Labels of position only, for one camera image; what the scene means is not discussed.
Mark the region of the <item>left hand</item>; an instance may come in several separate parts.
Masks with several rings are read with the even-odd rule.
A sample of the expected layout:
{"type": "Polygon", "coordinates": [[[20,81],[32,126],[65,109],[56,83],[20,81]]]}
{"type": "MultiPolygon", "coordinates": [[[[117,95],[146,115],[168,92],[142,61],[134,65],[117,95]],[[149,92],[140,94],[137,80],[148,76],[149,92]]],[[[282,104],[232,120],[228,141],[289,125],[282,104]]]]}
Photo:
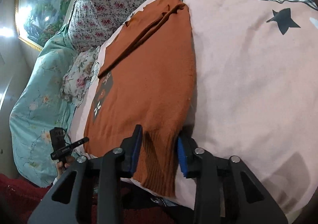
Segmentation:
{"type": "Polygon", "coordinates": [[[57,173],[58,173],[57,179],[59,179],[61,175],[65,172],[65,170],[69,168],[76,160],[73,156],[67,156],[65,159],[66,159],[66,163],[58,162],[56,164],[57,173]]]}

